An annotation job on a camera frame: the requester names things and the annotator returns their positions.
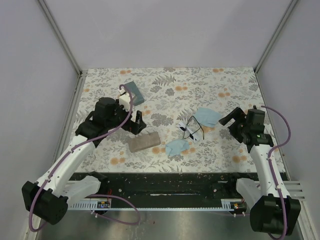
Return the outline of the beige felt glasses case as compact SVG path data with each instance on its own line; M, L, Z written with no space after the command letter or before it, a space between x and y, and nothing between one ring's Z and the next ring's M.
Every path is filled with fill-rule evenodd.
M131 138L127 143L130 152L135 153L160 145L161 139L158 132L151 132Z

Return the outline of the black wire-frame glasses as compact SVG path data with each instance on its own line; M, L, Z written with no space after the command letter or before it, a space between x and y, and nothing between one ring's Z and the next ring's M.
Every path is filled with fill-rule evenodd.
M204 135L205 135L204 129L201 126L201 124L197 121L195 116L192 115L185 124L192 130L197 130L198 128L200 128L200 130L198 131L198 134L200 135L201 139L204 139Z

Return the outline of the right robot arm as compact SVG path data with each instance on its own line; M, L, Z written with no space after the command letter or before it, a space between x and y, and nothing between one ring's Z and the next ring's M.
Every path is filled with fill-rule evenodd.
M252 230L266 233L273 240L283 240L292 234L301 204L291 197L282 180L274 151L283 145L274 145L271 135L265 133L265 116L265 111L256 106L247 112L236 107L219 123L224 126L234 120L228 127L229 133L246 145L256 168L259 184L249 178L236 181L236 190L250 209Z

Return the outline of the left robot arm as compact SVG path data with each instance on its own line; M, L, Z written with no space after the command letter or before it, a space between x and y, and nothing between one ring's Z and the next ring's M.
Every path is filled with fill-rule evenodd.
M133 111L133 98L128 92L118 99L100 98L58 160L37 181L27 181L22 186L24 205L29 211L29 228L33 228L33 216L55 225L70 206L84 198L109 199L108 179L95 171L71 186L67 183L103 139L118 129L137 135L145 127L141 111Z

